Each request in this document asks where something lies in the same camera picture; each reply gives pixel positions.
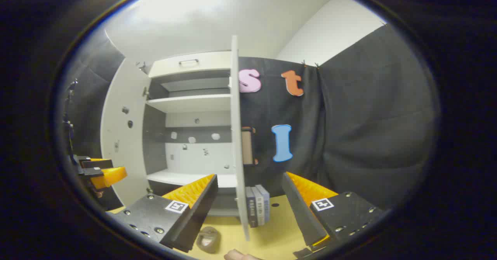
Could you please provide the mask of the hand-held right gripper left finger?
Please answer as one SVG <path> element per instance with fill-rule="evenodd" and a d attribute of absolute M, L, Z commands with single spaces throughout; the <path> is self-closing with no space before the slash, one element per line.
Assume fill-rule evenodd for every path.
<path fill-rule="evenodd" d="M 218 194 L 218 176 L 207 175 L 165 195 L 148 193 L 118 213 L 107 214 L 144 241 L 188 253 Z"/>

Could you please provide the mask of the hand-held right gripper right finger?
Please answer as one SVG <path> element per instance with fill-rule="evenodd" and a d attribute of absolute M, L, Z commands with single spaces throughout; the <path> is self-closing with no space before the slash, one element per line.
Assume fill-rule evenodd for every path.
<path fill-rule="evenodd" d="M 335 249 L 377 223 L 384 211 L 354 192 L 336 193 L 286 172 L 282 187 L 310 251 Z"/>

